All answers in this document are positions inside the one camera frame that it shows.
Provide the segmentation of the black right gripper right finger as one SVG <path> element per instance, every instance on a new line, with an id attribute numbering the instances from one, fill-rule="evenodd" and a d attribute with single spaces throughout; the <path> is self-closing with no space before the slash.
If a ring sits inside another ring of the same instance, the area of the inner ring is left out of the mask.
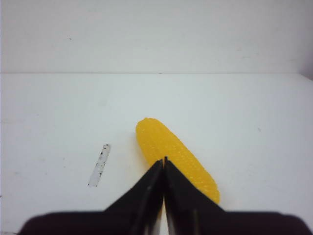
<path id="1" fill-rule="evenodd" d="M 164 160 L 164 202 L 169 234 L 203 235 L 207 227 L 204 220 L 225 211 L 199 191 L 168 157 Z"/>

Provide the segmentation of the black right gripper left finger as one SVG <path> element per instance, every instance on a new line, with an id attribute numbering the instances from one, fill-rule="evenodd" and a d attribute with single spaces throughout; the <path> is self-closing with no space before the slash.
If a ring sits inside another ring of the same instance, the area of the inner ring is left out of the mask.
<path id="1" fill-rule="evenodd" d="M 105 235 L 157 235 L 163 204 L 163 161 L 156 161 L 139 181 L 105 211 Z"/>

